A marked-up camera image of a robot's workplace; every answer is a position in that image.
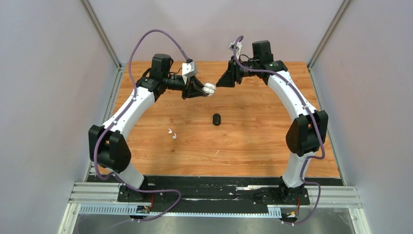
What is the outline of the white earbud charging case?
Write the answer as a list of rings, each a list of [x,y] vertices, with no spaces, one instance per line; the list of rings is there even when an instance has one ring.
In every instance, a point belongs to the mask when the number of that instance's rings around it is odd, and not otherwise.
[[[212,96],[215,94],[216,86],[212,83],[205,83],[202,90],[205,92],[206,96]]]

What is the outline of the black earbud charging case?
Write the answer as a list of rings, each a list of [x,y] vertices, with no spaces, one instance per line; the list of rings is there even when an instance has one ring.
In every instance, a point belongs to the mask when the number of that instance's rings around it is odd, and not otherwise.
[[[219,126],[221,124],[221,115],[218,113],[215,113],[212,117],[212,123],[215,126]]]

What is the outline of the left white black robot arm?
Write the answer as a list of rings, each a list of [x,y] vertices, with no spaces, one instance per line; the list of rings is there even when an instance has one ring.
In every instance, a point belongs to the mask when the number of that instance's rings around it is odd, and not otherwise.
[[[144,201],[149,196],[147,178],[131,162],[127,138],[140,117],[166,90],[182,93],[182,98],[208,97],[215,93],[216,86],[201,83],[196,77],[197,66],[188,59],[182,64],[182,73],[170,71],[173,59],[166,54],[155,54],[142,77],[133,85],[133,90],[120,109],[102,125],[93,125],[88,131],[90,160],[93,164],[110,171],[131,196]]]

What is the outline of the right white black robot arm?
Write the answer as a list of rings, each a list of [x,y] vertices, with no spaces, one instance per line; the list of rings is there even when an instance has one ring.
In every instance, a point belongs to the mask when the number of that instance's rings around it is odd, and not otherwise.
[[[328,114],[313,106],[298,89],[288,68],[281,60],[274,60],[270,42],[252,43],[253,56],[241,61],[242,37],[230,43],[233,52],[228,68],[216,83],[217,87],[234,87],[245,77],[259,77],[286,108],[291,126],[285,140],[290,151],[287,168],[281,176],[278,197],[283,203],[291,203],[304,191],[304,175],[311,159],[325,158]]]

